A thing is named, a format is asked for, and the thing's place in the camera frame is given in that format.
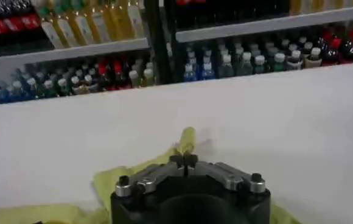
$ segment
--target bottle cap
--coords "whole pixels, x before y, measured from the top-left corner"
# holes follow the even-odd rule
[[[189,56],[189,58],[194,58],[195,57],[195,52],[191,51],[187,55]]]
[[[304,45],[304,48],[307,50],[311,50],[311,48],[313,47],[313,43],[312,42],[306,42]]]
[[[139,77],[139,74],[138,74],[137,71],[132,70],[132,71],[129,72],[129,77],[130,77],[131,79],[136,79],[136,78]]]
[[[244,52],[243,53],[243,60],[244,61],[250,61],[251,60],[251,53],[250,52]]]
[[[297,50],[297,45],[295,45],[295,44],[290,44],[290,45],[288,46],[288,49],[289,49],[290,51],[295,51],[295,50]]]
[[[285,54],[283,54],[283,53],[276,53],[274,60],[275,60],[275,62],[278,62],[278,63],[284,62],[284,61],[285,61]]]
[[[203,69],[205,69],[205,70],[212,70],[212,63],[205,63],[205,64],[203,64]]]
[[[301,51],[292,51],[292,58],[299,58],[299,56],[301,56]]]
[[[231,56],[230,55],[223,55],[223,61],[224,63],[230,63],[231,62]]]
[[[205,56],[207,56],[207,57],[212,56],[212,51],[211,50],[205,51]]]
[[[152,69],[147,68],[146,70],[144,70],[144,76],[145,76],[147,79],[153,77],[153,71],[152,71]]]
[[[75,72],[75,75],[81,77],[83,75],[83,71],[81,69],[79,69]]]
[[[258,55],[255,57],[255,64],[257,65],[263,65],[264,64],[264,56],[263,55]]]
[[[36,85],[36,80],[34,78],[30,78],[26,81],[29,85]]]
[[[21,87],[22,87],[22,84],[21,84],[20,81],[14,81],[14,82],[13,82],[13,86],[14,86],[15,88],[21,88]]]
[[[298,42],[300,42],[301,44],[305,44],[305,42],[306,42],[306,37],[300,37],[300,38],[298,39]]]
[[[186,70],[186,72],[192,72],[193,71],[193,66],[190,64],[187,64],[184,66],[184,69]]]
[[[73,84],[78,84],[79,83],[79,78],[77,76],[73,76],[73,77],[71,77],[71,82]]]
[[[65,79],[59,79],[57,82],[60,86],[65,86],[67,84],[67,81]]]
[[[318,47],[314,47],[314,48],[312,48],[312,51],[310,54],[312,54],[314,56],[319,56],[320,53],[321,53],[321,49]]]
[[[85,76],[85,80],[86,80],[87,82],[91,82],[91,81],[93,80],[93,78],[91,77],[91,75],[86,75],[86,76]]]
[[[152,62],[148,62],[145,67],[146,68],[153,68],[153,63]]]
[[[209,58],[209,57],[203,57],[203,63],[204,63],[204,64],[207,64],[207,63],[209,63],[209,62],[211,62],[211,58]]]
[[[236,54],[237,55],[242,55],[243,52],[244,52],[244,48],[242,48],[242,47],[239,47],[239,48],[236,49]]]

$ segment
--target store shelf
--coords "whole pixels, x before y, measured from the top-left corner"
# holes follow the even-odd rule
[[[41,61],[60,60],[66,58],[85,57],[113,52],[133,51],[149,48],[146,38],[135,40],[116,41],[104,44],[94,44],[82,47],[41,51],[29,54],[18,54],[0,57],[0,66],[5,64],[21,65]]]
[[[221,37],[244,35],[249,33],[260,33],[301,26],[312,26],[324,23],[346,21],[350,19],[353,19],[353,7],[298,16],[288,16],[276,19],[254,21],[250,23],[182,31],[176,33],[176,40],[180,43],[208,40]]]

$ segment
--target white bottle cap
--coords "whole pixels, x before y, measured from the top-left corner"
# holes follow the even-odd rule
[[[285,61],[285,54],[283,53],[276,53],[274,60],[278,63],[282,63]]]
[[[195,57],[195,52],[191,51],[187,55],[189,56],[189,58],[194,58]]]
[[[204,64],[207,64],[207,63],[210,63],[211,62],[211,58],[209,57],[203,57],[203,63]]]
[[[230,63],[231,62],[231,56],[230,55],[223,55],[223,61],[224,63]]]
[[[300,37],[298,42],[300,42],[301,44],[304,44],[306,42],[306,37]]]
[[[306,42],[304,45],[305,49],[311,50],[311,48],[313,47],[313,43],[312,42]]]
[[[47,88],[52,88],[54,86],[54,84],[52,83],[51,80],[47,80],[44,82],[44,86]]]
[[[89,74],[90,74],[90,75],[95,75],[95,74],[96,74],[96,69],[95,69],[95,68],[91,68],[91,69],[89,70]]]
[[[292,58],[299,58],[301,56],[301,51],[292,51]]]
[[[243,53],[243,60],[244,61],[250,61],[251,60],[251,53],[250,52],[244,52]]]
[[[314,47],[312,48],[312,51],[310,54],[312,54],[313,56],[319,56],[320,53],[321,53],[321,49],[318,47]]]
[[[290,51],[295,51],[295,50],[297,50],[297,45],[291,44],[291,45],[288,46],[288,49],[289,49]]]
[[[14,86],[15,88],[21,88],[21,87],[22,87],[22,84],[21,84],[20,81],[14,81],[14,82],[13,82],[13,86]]]
[[[260,50],[254,50],[254,51],[251,52],[252,57],[256,57],[256,56],[259,56],[259,55],[261,55],[261,54],[262,54],[262,53],[261,53]]]
[[[65,86],[67,84],[67,81],[65,79],[59,79],[57,82],[60,86]]]
[[[204,70],[212,70],[212,63],[205,63],[203,64]]]
[[[258,55],[255,57],[255,64],[257,65],[263,65],[264,64],[264,56],[263,55]]]
[[[147,68],[146,70],[144,70],[144,76],[149,79],[153,77],[153,71],[150,68]]]
[[[227,55],[228,54],[228,50],[227,49],[223,49],[221,50],[221,55],[224,56],[224,55]]]
[[[73,76],[73,77],[71,77],[71,82],[73,84],[77,84],[77,83],[79,83],[79,78],[77,76]]]
[[[290,40],[288,40],[288,39],[282,40],[282,46],[287,46],[289,43],[290,43]]]
[[[30,78],[26,82],[31,86],[36,84],[36,80],[34,78]]]
[[[236,54],[237,55],[242,55],[243,52],[244,52],[244,48],[242,48],[242,47],[239,47],[239,48],[236,49]]]
[[[136,79],[136,78],[139,77],[139,74],[138,74],[137,71],[132,70],[132,71],[129,72],[129,77],[130,77],[131,79]]]
[[[153,63],[152,62],[148,62],[145,66],[146,68],[153,68]]]
[[[207,57],[212,56],[212,51],[211,50],[205,51],[205,56],[207,56]]]
[[[93,78],[91,77],[91,75],[86,75],[86,76],[85,76],[85,80],[86,80],[87,82],[91,82],[91,81],[93,80]]]
[[[77,76],[82,76],[83,75],[83,71],[82,70],[77,70],[76,72],[75,72],[75,75],[77,75]]]

